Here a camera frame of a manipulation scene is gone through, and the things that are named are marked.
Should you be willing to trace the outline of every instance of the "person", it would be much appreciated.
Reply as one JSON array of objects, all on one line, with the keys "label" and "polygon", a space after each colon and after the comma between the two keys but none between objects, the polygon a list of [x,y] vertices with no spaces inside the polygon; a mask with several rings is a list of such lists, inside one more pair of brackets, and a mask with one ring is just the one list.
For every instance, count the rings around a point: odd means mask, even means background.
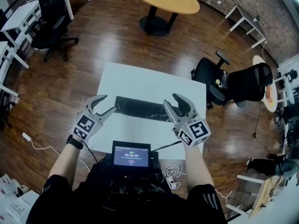
[{"label": "person", "polygon": [[245,172],[248,172],[251,168],[267,176],[276,175],[280,177],[273,186],[271,193],[273,193],[284,178],[291,179],[297,174],[296,177],[299,180],[299,159],[285,159],[281,162],[269,159],[251,159],[247,161]]},{"label": "person", "polygon": [[72,191],[80,149],[69,143],[51,169],[26,223],[100,223],[114,219],[173,221],[192,216],[197,220],[205,216],[208,222],[227,223],[199,148],[184,147],[188,190],[186,200],[172,194],[167,183],[163,182],[158,191],[139,194],[147,196],[148,201],[143,203],[138,196],[127,197],[116,210],[110,210],[103,205],[109,199],[106,180],[110,159],[104,158],[94,164],[86,181]]}]

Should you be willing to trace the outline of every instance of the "screen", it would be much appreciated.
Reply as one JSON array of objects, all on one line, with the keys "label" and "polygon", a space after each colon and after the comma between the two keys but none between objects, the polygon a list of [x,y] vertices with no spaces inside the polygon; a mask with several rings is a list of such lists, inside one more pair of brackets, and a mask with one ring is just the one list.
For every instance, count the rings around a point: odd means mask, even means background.
[{"label": "screen", "polygon": [[148,167],[149,150],[146,148],[115,146],[114,165]]}]

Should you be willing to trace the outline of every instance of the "sleeve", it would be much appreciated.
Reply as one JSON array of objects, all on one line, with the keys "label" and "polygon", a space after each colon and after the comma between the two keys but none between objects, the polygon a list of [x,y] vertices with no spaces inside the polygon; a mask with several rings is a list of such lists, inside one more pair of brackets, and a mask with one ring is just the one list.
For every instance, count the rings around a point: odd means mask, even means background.
[{"label": "sleeve", "polygon": [[213,223],[227,223],[215,188],[211,184],[198,185],[189,192],[187,211],[195,215],[200,211]]},{"label": "sleeve", "polygon": [[71,197],[72,190],[67,179],[59,175],[52,175],[30,210],[26,224],[62,221],[64,217],[68,216]]}]

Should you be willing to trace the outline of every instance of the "white cable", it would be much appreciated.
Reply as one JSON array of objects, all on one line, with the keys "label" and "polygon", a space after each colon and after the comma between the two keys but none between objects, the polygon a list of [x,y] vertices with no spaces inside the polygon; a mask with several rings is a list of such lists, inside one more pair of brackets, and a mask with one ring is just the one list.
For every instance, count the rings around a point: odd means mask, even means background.
[{"label": "white cable", "polygon": [[[264,44],[263,44],[263,48],[264,48],[264,46],[266,45],[266,43],[267,42],[265,42]],[[262,55],[263,55],[263,48],[262,48]],[[265,56],[263,55],[263,60],[265,61],[265,63],[266,63],[266,59],[265,59]]]},{"label": "white cable", "polygon": [[[180,168],[179,168],[179,167],[174,167],[174,165],[176,165],[177,163],[179,163],[179,164],[181,165]],[[168,183],[168,186],[169,186],[169,188],[170,188],[171,190],[178,189],[179,186],[180,186],[180,182],[176,182],[176,183],[175,183],[176,187],[174,188],[174,187],[171,185],[171,183],[169,182],[168,177],[172,177],[172,178],[176,179],[176,178],[178,178],[181,174],[183,174],[183,175],[187,175],[187,174],[184,174],[184,173],[181,172],[182,169],[183,169],[183,164],[182,164],[181,162],[176,162],[176,163],[172,164],[171,166],[169,166],[169,167],[165,170],[165,173],[162,172],[162,173],[164,174],[164,176],[165,176],[165,178],[166,178],[166,181],[167,181],[167,183]]]},{"label": "white cable", "polygon": [[[49,146],[49,147],[42,147],[42,148],[36,148],[36,147],[34,146],[32,140],[30,140],[30,141],[31,141],[32,146],[33,146],[34,149],[36,149],[36,150],[43,150],[43,149],[47,149],[47,148],[52,148],[52,149],[53,149],[53,150],[60,156],[60,153],[57,152],[57,150],[56,150],[55,148],[53,148],[52,146]],[[83,163],[85,164],[85,166],[87,167],[88,171],[90,172],[90,169],[89,169],[88,165],[87,165],[87,164],[86,164],[80,157],[79,157],[79,159],[81,160],[81,162],[83,162]]]}]

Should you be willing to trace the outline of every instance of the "wooden floor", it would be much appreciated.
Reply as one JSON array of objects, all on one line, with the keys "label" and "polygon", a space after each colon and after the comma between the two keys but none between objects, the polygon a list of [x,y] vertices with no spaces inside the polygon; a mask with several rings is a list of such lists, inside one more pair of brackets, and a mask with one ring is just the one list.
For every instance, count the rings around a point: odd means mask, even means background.
[{"label": "wooden floor", "polygon": [[[15,63],[9,74],[10,84],[20,94],[11,110],[11,130],[0,133],[0,174],[7,173],[30,189],[39,192],[54,164],[57,154],[52,150],[37,151],[22,138],[22,132],[32,137],[38,147],[53,146],[61,152],[82,104],[97,94],[103,62],[123,63],[170,73],[190,79],[190,71],[202,57],[218,62],[215,51],[220,49],[230,59],[223,65],[227,72],[252,65],[261,47],[251,49],[255,41],[236,28],[224,15],[200,4],[195,15],[179,15],[172,31],[165,37],[146,35],[139,20],[146,16],[149,5],[141,0],[71,0],[75,19],[69,25],[69,35],[80,41],[68,50],[69,61],[59,53],[43,62],[44,51],[28,47],[24,54],[29,70]],[[158,10],[157,15],[169,19],[171,14]],[[276,64],[265,53],[266,62],[276,76]],[[264,158],[276,152],[280,130],[273,123],[273,114],[262,104],[257,128],[257,140],[252,138],[260,104],[249,102],[245,108],[234,103],[207,110],[206,119],[212,135],[204,145],[204,159],[223,195],[237,188],[236,175],[244,171],[246,160]],[[81,158],[91,167],[93,159],[86,149]],[[85,180],[88,171],[78,162],[74,188]],[[176,193],[186,197],[185,179]]]}]

